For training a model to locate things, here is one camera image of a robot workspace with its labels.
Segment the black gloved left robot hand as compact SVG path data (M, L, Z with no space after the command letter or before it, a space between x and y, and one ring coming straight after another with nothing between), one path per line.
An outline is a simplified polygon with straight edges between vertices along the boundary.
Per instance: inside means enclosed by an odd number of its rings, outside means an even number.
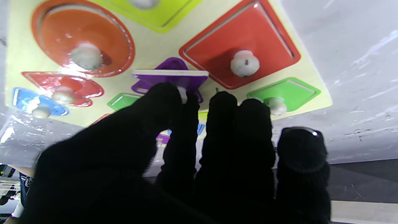
M287 127L226 91L209 102L197 171L199 104L170 83L38 158L19 224L328 224L330 166L320 131Z

